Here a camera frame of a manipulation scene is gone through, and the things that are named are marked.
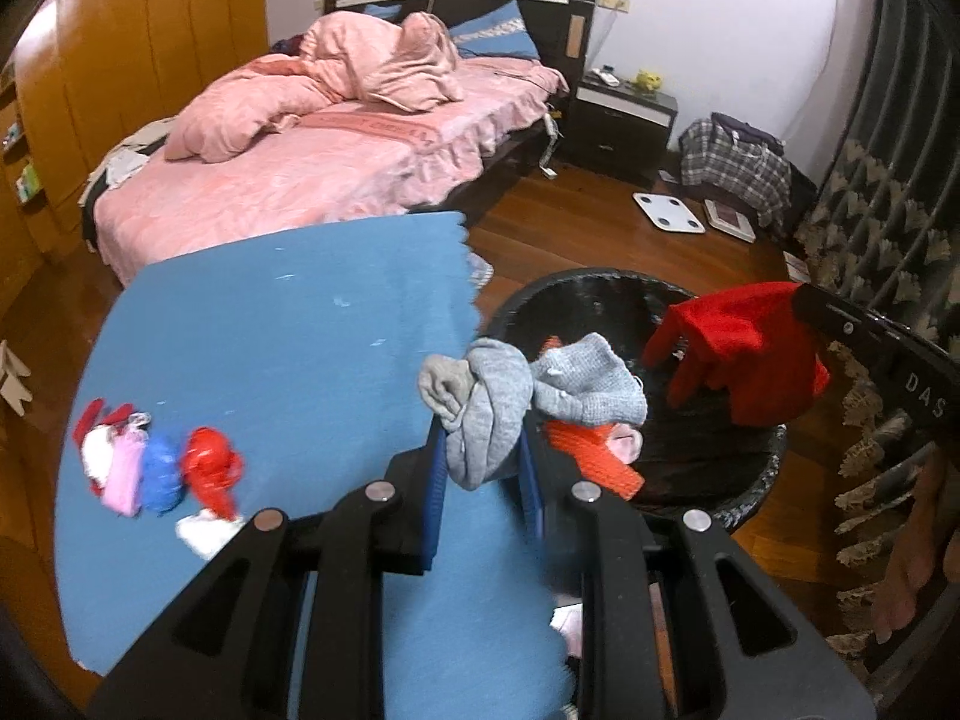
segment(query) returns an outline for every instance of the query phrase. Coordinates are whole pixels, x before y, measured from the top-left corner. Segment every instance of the silver bolt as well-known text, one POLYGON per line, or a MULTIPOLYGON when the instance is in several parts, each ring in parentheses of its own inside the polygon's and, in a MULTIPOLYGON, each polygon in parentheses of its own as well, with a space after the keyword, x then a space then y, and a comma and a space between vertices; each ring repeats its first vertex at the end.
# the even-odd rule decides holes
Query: silver bolt
POLYGON ((256 517, 253 517, 253 527, 262 533, 275 531, 282 524, 283 514, 277 509, 263 509, 256 517))
POLYGON ((709 530, 713 524, 713 518, 702 509, 690 509, 683 514, 683 523, 691 531, 702 533, 709 530))
POLYGON ((594 485, 592 482, 577 482, 570 488, 570 493, 573 493, 573 497, 578 501, 593 503, 600 497, 601 490, 600 485, 594 485))
POLYGON ((386 503, 397 494, 397 488, 390 482, 371 482, 367 485, 366 493, 374 503, 386 503))

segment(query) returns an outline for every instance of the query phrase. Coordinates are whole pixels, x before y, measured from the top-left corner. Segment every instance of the blue board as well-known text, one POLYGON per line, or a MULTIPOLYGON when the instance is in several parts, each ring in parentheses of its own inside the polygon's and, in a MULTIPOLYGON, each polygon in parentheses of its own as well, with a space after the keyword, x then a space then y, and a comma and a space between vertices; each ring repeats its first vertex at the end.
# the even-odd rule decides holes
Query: blue board
MULTIPOLYGON (((477 326, 459 214, 290 230, 148 266, 117 300, 70 424, 96 397, 131 401, 153 430, 222 430, 244 456, 242 514, 325 511, 422 445, 425 355, 460 356, 477 326)), ((106 673, 203 562, 176 519, 117 517, 67 442, 56 579, 71 654, 106 673)), ((384 583, 391 720, 541 720, 568 697, 551 594, 498 487, 450 485, 434 570, 384 583)))

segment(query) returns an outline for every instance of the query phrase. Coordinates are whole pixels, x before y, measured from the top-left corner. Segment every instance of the white wall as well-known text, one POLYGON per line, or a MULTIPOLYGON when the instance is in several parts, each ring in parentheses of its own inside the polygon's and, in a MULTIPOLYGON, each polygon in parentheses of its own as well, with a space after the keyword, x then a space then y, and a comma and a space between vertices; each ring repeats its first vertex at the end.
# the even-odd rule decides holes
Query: white wall
MULTIPOLYGON (((271 41, 304 30, 316 16, 314 1, 267 0, 271 41)), ((834 51, 811 93, 827 58, 835 1, 631 0, 597 62, 624 76, 641 67, 661 73, 664 91, 680 103, 675 135, 723 111, 790 135, 790 156, 819 181, 846 122, 872 17, 872 0, 840 0, 834 51)), ((610 18, 611 11, 597 11, 594 39, 610 18)))

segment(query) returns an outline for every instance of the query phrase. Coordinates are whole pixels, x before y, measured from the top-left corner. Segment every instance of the nightstand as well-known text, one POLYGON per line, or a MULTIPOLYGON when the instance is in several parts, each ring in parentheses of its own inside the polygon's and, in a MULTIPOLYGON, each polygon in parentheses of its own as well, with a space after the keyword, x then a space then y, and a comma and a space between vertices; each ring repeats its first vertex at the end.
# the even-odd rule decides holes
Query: nightstand
POLYGON ((656 178, 676 119, 670 95, 586 76, 570 103, 563 155, 588 170, 646 184, 656 178))

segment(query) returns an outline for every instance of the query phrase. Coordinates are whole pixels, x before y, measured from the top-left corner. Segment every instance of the black headboard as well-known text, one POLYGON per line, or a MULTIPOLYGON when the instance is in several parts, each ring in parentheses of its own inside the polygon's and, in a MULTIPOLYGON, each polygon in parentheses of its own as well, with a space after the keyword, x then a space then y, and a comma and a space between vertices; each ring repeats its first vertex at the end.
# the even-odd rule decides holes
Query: black headboard
MULTIPOLYGON (((323 12, 362 11, 374 4, 400 4, 400 18, 418 10, 436 15, 447 26, 490 13, 510 0, 323 0, 323 12)), ((596 0, 517 0, 527 30, 544 65, 563 73, 575 88, 584 74, 587 39, 596 0)))

